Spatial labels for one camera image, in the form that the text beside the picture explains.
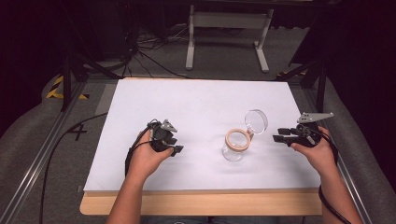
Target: clear glass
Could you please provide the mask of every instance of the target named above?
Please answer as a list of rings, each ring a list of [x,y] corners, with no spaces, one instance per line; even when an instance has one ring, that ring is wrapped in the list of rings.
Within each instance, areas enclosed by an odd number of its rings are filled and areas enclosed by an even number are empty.
[[[246,113],[245,124],[249,133],[261,134],[268,127],[268,119],[262,111],[253,109]]]
[[[247,137],[242,133],[231,133],[228,139],[233,147],[244,147],[246,144],[248,144]],[[234,150],[228,148],[226,143],[224,143],[224,146],[222,148],[223,156],[228,161],[242,160],[244,152],[245,152],[244,150],[234,151]]]

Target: gray carpet floor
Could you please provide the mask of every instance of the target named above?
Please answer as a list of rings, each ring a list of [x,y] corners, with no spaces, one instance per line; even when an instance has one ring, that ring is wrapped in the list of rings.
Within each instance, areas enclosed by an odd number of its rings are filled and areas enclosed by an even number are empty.
[[[304,38],[306,30],[271,29],[264,45],[264,53],[270,72],[264,74],[259,66],[253,41],[260,32],[244,30],[239,35],[229,35],[219,30],[202,30],[196,36],[194,67],[184,69],[188,42],[179,39],[160,49],[144,51],[152,59],[169,70],[191,78],[225,80],[271,80],[279,72],[291,70],[288,63]],[[145,57],[136,55],[132,59],[126,77],[174,77]],[[103,65],[114,62],[103,62]],[[114,71],[121,75],[122,68]],[[53,84],[49,82],[43,90],[43,102],[20,117],[0,139],[0,212],[3,213],[23,176],[43,145],[62,107],[62,100],[45,98]],[[313,112],[309,99],[315,94],[293,84],[299,77],[289,80],[290,89],[301,112]],[[107,112],[116,82],[100,74],[91,74],[83,93],[88,100],[77,100],[68,115],[61,133],[75,123],[93,115]],[[359,127],[338,98],[330,80],[325,93],[325,112],[333,112],[335,117],[326,121],[332,137],[339,147],[347,170],[353,178],[356,189],[363,201],[372,223],[394,223],[396,220],[396,196],[389,182],[382,174]],[[105,223],[106,217],[88,217],[79,212],[84,186],[100,133],[106,117],[84,123],[79,139],[75,133],[66,134],[56,147],[49,167],[48,183],[44,204],[44,223]],[[14,223],[38,223],[40,196],[43,184],[41,172],[26,198]],[[280,223],[301,223],[301,217],[282,217]],[[305,223],[320,223],[321,217],[307,217]]]

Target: white paper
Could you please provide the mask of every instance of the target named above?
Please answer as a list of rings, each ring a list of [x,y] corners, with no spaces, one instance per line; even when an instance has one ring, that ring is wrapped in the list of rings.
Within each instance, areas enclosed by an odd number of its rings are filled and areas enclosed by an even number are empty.
[[[225,134],[246,129],[250,109],[265,113],[268,128],[253,137],[241,161],[227,161]],[[153,119],[168,119],[184,148],[160,165],[144,190],[316,188],[319,176],[307,159],[273,140],[278,128],[294,128],[299,117],[287,83],[120,80],[84,190],[120,189],[129,147]]]

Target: hand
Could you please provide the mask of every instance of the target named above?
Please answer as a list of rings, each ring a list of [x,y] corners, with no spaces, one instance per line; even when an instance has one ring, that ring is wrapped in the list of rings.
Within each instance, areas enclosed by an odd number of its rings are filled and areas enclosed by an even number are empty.
[[[329,135],[327,129],[319,127],[319,130]],[[320,142],[315,147],[304,147],[296,143],[291,144],[291,147],[305,155],[309,163],[311,163],[320,175],[325,175],[327,172],[334,171],[334,168],[336,169],[332,149],[329,143],[323,138],[320,139]]]
[[[162,161],[172,155],[173,149],[171,147],[162,152],[154,151],[151,145],[146,143],[149,141],[149,136],[150,130],[146,131],[137,143],[137,146],[143,144],[134,150],[127,177],[133,176],[144,182],[157,170]]]

